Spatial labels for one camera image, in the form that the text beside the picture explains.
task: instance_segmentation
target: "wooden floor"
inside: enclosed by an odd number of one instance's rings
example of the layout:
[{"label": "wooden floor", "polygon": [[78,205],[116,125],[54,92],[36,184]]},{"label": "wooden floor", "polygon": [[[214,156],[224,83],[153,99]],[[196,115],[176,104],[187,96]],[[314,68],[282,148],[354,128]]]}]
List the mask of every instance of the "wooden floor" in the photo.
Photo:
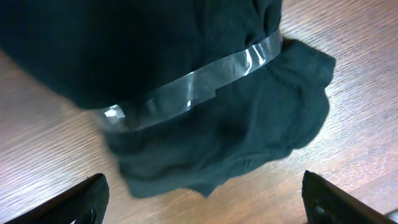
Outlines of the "wooden floor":
[{"label": "wooden floor", "polygon": [[285,0],[281,28],[338,60],[318,137],[282,161],[230,180],[209,199],[187,190],[131,198],[87,112],[0,56],[0,223],[103,172],[104,223],[298,223],[305,169],[372,208],[398,207],[398,1]]}]

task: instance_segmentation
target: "wood grain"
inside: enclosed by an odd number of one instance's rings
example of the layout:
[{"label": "wood grain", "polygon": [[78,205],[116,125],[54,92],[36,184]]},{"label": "wood grain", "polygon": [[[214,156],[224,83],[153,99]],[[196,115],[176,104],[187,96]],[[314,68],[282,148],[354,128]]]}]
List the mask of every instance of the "wood grain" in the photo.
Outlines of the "wood grain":
[{"label": "wood grain", "polygon": [[398,207],[398,1],[285,0],[282,32],[334,56],[331,111],[317,138],[282,161],[230,180],[209,199],[188,190],[128,195],[87,112],[0,56],[0,223],[97,172],[104,223],[303,223],[305,169],[376,210]]}]

